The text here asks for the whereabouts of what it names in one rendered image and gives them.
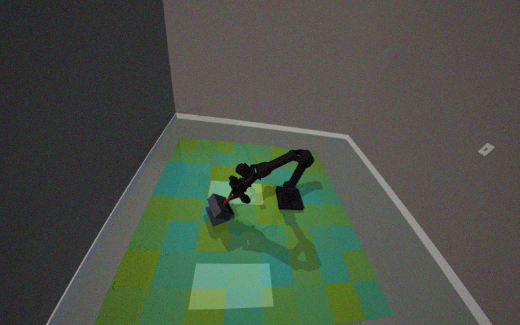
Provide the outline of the dark navy sloped panel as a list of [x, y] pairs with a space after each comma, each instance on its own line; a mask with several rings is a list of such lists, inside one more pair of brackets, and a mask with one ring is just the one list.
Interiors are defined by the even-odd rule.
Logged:
[[234, 213], [228, 203], [226, 205], [223, 204], [227, 200], [226, 197], [213, 194], [211, 197], [208, 197], [207, 200], [209, 207], [206, 207], [206, 210], [212, 226], [229, 221], [229, 218]]

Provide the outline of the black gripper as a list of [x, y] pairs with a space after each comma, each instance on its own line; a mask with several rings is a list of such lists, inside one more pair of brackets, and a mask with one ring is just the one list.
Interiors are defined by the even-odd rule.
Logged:
[[[228, 178], [229, 180], [231, 179], [238, 179], [237, 177], [234, 177], [233, 175], [230, 176]], [[230, 192], [230, 195], [228, 197], [230, 197], [232, 194], [234, 194], [229, 200], [233, 200], [233, 199], [236, 199], [236, 198], [240, 198], [240, 200], [243, 202], [243, 203], [246, 203], [246, 204], [249, 204], [251, 202], [250, 198], [248, 197], [248, 195], [246, 195], [244, 192], [246, 192], [246, 189], [251, 187], [252, 184], [250, 184], [245, 178], [242, 177], [242, 180], [241, 182], [244, 182], [244, 187], [241, 189], [241, 190], [236, 190], [236, 189], [232, 189], [232, 191]]]

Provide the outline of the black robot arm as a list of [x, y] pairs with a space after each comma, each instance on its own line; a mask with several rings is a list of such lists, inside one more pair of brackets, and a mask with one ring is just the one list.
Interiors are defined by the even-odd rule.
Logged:
[[[298, 156], [300, 155], [300, 156]], [[268, 176], [274, 169], [281, 167], [291, 161], [297, 161], [299, 164], [295, 169], [291, 179], [285, 181], [283, 184], [284, 193], [281, 196], [282, 203], [291, 204], [292, 200], [296, 198], [296, 185], [299, 182], [301, 176], [305, 172], [306, 168], [310, 167], [314, 162], [313, 156], [309, 150], [290, 150], [286, 154], [279, 156], [269, 162], [261, 162], [259, 164], [250, 165], [246, 163], [240, 163], [235, 172], [244, 177], [250, 184], [253, 184], [257, 179], [261, 180]], [[255, 172], [256, 168], [256, 172]], [[231, 189], [241, 190], [244, 187], [244, 182], [241, 179], [231, 179], [229, 185]]]

